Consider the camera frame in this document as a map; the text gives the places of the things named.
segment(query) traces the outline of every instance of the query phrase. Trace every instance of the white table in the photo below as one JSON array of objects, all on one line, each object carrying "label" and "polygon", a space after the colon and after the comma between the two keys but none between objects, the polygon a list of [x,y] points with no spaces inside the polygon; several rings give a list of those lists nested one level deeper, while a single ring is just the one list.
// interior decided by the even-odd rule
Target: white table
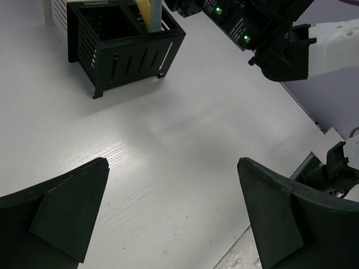
[{"label": "white table", "polygon": [[0,196],[106,157],[85,269],[211,269],[249,225],[236,164],[290,176],[323,134],[203,14],[163,80],[93,100],[41,0],[0,9]]}]

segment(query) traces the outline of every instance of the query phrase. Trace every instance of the gray wall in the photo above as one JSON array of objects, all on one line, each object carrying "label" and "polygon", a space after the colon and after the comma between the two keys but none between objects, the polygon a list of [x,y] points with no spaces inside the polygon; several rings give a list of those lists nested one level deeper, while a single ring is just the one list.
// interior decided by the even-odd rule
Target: gray wall
[{"label": "gray wall", "polygon": [[[347,21],[359,18],[359,7],[338,0],[315,0],[296,24]],[[345,69],[305,81],[284,83],[288,91],[319,124],[334,127],[345,139],[359,126],[359,68]]]}]

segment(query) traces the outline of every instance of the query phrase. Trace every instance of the yellow object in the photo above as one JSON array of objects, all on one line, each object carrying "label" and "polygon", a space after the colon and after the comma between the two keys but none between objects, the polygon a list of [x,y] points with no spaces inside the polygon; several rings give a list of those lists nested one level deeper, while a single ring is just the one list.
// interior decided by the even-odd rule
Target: yellow object
[{"label": "yellow object", "polygon": [[147,29],[147,32],[151,32],[151,4],[149,0],[136,0],[137,6],[141,12],[142,18]]}]

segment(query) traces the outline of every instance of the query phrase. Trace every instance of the table surface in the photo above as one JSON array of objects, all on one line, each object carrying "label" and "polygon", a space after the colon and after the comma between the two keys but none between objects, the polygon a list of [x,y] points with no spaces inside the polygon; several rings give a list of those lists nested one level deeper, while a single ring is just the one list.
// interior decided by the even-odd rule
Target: table surface
[{"label": "table surface", "polygon": [[165,79],[106,91],[41,0],[0,9],[0,196],[95,157],[111,171],[85,269],[211,269],[248,228],[236,164],[249,156],[290,176],[323,134],[203,14]]}]

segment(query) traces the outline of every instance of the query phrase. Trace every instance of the black plastic container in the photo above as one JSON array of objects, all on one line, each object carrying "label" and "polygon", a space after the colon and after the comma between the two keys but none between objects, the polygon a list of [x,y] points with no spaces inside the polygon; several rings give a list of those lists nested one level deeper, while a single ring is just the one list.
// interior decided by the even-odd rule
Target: black plastic container
[{"label": "black plastic container", "polygon": [[162,31],[149,34],[134,1],[67,3],[68,61],[80,62],[103,91],[166,76],[186,33],[163,8]]}]

